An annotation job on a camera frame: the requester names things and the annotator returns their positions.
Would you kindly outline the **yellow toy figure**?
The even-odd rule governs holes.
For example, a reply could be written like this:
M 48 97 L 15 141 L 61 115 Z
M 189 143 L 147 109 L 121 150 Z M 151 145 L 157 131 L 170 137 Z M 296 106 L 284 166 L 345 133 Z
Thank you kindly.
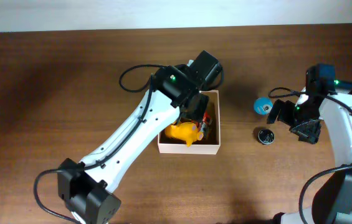
M 164 129 L 164 133 L 168 138 L 184 141 L 187 147 L 204 137 L 204 133 L 192 122 L 171 124 Z

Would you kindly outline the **red toy monster truck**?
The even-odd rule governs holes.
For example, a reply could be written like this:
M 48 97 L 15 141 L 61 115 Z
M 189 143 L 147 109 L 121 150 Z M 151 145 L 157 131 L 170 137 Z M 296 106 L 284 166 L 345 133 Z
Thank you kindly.
M 211 116 L 205 112 L 202 118 L 202 121 L 199 123 L 199 134 L 202 136 L 202 139 L 207 139 L 209 137 L 209 133 L 211 131 L 212 118 Z

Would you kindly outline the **white cardboard box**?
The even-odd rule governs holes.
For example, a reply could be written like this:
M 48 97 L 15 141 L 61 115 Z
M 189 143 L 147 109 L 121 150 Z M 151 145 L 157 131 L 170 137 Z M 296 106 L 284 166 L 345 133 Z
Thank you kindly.
M 207 112 L 212 118 L 210 132 L 207 139 L 196 141 L 189 147 L 184 141 L 171 139 L 165 136 L 164 131 L 158 134 L 158 148 L 160 153 L 167 154 L 205 154 L 216 155 L 221 146 L 221 125 L 219 92 L 217 90 L 204 91 L 209 97 Z

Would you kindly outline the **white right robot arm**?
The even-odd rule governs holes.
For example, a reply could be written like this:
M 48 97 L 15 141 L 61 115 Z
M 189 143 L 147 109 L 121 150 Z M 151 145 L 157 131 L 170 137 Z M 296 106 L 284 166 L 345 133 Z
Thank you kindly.
M 338 80 L 332 65 L 318 63 L 306 71 L 302 91 L 289 90 L 298 101 L 284 101 L 269 94 L 275 103 L 267 123 L 281 121 L 299 141 L 315 144 L 324 124 L 330 136 L 335 167 L 315 174 L 303 186 L 298 211 L 278 213 L 274 223 L 352 224 L 352 82 Z

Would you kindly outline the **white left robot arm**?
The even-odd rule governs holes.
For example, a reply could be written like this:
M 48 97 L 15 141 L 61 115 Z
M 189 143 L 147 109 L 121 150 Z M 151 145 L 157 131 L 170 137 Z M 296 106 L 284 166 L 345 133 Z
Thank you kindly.
M 209 102 L 205 91 L 222 76 L 217 58 L 202 51 L 187 65 L 157 66 L 134 112 L 96 150 L 80 162 L 66 159 L 57 175 L 59 197 L 75 223 L 108 223 L 120 208 L 114 196 L 128 168 L 160 133 L 180 119 L 203 122 Z

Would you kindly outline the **blue egg-shaped toy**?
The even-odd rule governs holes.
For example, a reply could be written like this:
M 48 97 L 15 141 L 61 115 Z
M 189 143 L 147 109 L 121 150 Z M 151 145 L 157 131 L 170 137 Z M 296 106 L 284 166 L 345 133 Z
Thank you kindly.
M 270 113 L 273 103 L 269 98 L 261 97 L 255 100 L 253 107 L 257 114 L 267 115 Z

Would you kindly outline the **black round wheel toy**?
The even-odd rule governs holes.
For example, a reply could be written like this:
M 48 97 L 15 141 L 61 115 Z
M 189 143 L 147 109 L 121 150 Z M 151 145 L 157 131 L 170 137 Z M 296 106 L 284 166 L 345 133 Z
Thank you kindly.
M 270 129 L 261 129 L 257 134 L 257 140 L 263 145 L 269 145 L 274 142 L 275 135 Z

